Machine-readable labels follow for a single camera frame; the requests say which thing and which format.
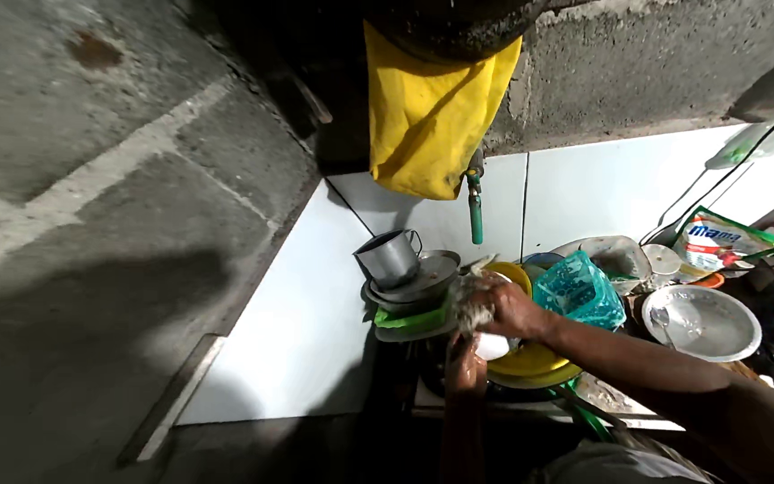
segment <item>metal mug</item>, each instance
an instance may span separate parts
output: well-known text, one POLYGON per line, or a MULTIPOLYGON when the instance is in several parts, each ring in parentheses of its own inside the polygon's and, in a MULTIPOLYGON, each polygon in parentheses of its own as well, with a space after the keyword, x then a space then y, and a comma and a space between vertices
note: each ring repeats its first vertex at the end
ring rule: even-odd
POLYGON ((354 257, 369 271, 380 288, 391 290, 414 279, 420 270, 418 256, 422 250, 423 242, 417 231, 394 230, 370 239, 354 253, 354 257), (405 237, 405 232, 411 232, 411 237, 405 237), (415 235, 420 242, 418 251, 411 247, 415 235))

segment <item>yellow bowl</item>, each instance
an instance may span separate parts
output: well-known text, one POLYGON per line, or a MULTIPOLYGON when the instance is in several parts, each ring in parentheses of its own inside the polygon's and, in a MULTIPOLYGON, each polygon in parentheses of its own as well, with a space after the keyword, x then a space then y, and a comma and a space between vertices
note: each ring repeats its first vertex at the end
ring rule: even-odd
MULTIPOLYGON (((492 262, 486 269, 503 274, 509 280, 519 284, 529 296, 533 295, 531 278, 518 264, 511 262, 492 262)), ((522 346, 502 358, 489 362, 489 369, 509 376, 538 377, 564 367, 569 360, 554 354, 545 346, 537 343, 522 346)))
POLYGON ((525 294, 533 297, 531 278, 527 276, 524 269, 521 269, 520 265, 511 262, 492 262, 486 266, 486 269, 506 276, 507 279, 519 284, 525 294))
POLYGON ((581 371, 583 371, 581 368, 578 368, 572 363, 568 363, 565 366, 544 375, 525 378, 521 376, 503 375, 496 371, 492 371, 491 368, 489 368, 488 378, 498 385, 510 387, 511 389, 545 389, 572 380, 580 375, 581 371))

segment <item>person's right hand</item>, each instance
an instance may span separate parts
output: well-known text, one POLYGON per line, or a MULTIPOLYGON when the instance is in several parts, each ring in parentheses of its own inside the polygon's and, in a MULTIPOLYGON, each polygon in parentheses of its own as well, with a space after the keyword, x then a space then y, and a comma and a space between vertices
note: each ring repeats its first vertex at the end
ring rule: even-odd
POLYGON ((555 324, 555 314, 533 302, 518 284, 500 284, 487 295, 494 303, 494 321, 479 328, 486 333, 538 341, 555 324))

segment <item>yellow cloth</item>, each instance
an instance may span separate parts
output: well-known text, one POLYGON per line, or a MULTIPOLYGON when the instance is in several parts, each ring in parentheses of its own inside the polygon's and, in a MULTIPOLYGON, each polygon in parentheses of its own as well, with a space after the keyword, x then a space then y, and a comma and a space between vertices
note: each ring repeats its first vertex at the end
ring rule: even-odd
POLYGON ((364 22, 372 177, 383 187, 455 200, 461 176, 495 118, 521 37, 473 65, 417 60, 364 22))

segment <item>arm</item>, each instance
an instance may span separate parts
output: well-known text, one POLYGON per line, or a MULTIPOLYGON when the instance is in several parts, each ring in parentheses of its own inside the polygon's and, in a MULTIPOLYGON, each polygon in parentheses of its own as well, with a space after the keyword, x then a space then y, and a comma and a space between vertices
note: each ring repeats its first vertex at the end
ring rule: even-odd
POLYGON ((446 404, 441 438, 440 471, 444 484, 482 484, 482 397, 486 362, 475 351, 479 338, 456 333, 447 350, 446 404))
POLYGON ((489 292, 486 331, 538 341, 700 436, 758 481, 774 482, 774 390, 713 363, 569 320, 514 284, 489 292))

